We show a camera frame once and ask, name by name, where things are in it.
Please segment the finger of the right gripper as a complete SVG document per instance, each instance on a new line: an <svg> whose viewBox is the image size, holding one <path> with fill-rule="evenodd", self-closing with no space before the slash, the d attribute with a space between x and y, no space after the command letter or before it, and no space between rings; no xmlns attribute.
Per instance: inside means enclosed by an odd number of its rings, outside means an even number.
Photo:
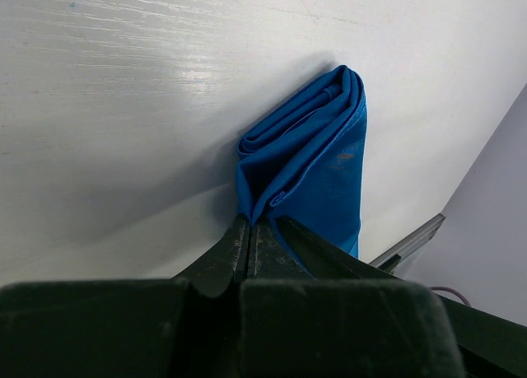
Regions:
<svg viewBox="0 0 527 378"><path fill-rule="evenodd" d="M317 279L395 279L352 257L290 217L276 220L277 230L306 270Z"/></svg>

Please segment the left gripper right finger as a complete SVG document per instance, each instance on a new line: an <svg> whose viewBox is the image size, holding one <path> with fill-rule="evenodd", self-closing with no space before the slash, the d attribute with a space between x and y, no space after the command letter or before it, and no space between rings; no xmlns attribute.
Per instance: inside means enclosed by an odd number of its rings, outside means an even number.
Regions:
<svg viewBox="0 0 527 378"><path fill-rule="evenodd" d="M250 241L240 288L243 377L462 377L440 299L394 278L317 263L312 278L267 224Z"/></svg>

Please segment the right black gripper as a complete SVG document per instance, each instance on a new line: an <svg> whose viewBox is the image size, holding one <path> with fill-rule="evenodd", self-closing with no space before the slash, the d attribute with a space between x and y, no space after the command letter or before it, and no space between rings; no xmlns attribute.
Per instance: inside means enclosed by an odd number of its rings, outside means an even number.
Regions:
<svg viewBox="0 0 527 378"><path fill-rule="evenodd" d="M526 327L442 297L455 337L437 377L525 377Z"/></svg>

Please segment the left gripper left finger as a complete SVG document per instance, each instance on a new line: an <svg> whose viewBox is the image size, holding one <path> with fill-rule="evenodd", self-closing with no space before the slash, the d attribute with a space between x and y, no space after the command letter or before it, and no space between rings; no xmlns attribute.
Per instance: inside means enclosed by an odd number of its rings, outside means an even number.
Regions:
<svg viewBox="0 0 527 378"><path fill-rule="evenodd" d="M236 377L250 224L167 279L19 282L1 290L4 377Z"/></svg>

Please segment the blue cloth napkin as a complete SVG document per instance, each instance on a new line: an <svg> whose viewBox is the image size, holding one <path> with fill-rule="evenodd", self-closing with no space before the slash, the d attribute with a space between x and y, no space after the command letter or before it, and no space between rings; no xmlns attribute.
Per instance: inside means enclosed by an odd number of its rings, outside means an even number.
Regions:
<svg viewBox="0 0 527 378"><path fill-rule="evenodd" d="M358 256L366 92L346 65L317 77L237 144L238 212L289 217Z"/></svg>

